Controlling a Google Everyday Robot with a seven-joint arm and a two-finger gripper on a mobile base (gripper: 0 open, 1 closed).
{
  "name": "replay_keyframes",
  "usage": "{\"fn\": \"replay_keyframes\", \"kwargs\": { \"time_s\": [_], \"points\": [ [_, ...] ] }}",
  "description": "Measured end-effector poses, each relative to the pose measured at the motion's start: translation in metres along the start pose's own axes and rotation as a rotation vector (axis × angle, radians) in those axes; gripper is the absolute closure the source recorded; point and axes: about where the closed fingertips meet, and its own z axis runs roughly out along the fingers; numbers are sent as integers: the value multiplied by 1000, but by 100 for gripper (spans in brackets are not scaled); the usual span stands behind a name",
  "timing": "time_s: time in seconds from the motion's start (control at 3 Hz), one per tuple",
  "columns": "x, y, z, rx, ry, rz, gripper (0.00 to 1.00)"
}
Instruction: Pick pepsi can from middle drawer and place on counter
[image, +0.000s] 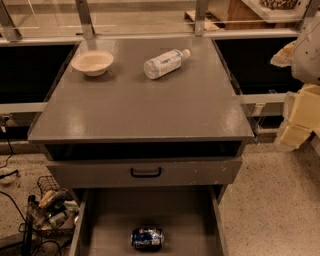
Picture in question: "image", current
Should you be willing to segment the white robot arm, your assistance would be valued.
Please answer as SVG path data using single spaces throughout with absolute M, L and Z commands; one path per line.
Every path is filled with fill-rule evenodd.
M 287 93 L 284 121 L 274 141 L 278 150 L 293 151 L 320 128 L 320 15 L 306 18 L 298 38 L 279 50 L 270 63 L 290 66 L 292 77 L 303 83 L 297 93 Z

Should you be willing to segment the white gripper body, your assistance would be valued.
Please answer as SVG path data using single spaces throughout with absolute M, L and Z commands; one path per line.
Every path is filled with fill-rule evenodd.
M 284 101 L 284 124 L 311 132 L 320 128 L 320 86 L 304 84 L 296 93 L 288 92 Z

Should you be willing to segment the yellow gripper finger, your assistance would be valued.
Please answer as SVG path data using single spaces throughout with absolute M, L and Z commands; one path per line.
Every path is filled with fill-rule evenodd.
M 286 44 L 270 60 L 270 63 L 277 67 L 288 67 L 292 65 L 293 50 L 296 41 Z
M 311 135 L 311 130 L 294 126 L 287 121 L 281 123 L 274 140 L 277 150 L 288 152 L 298 149 Z

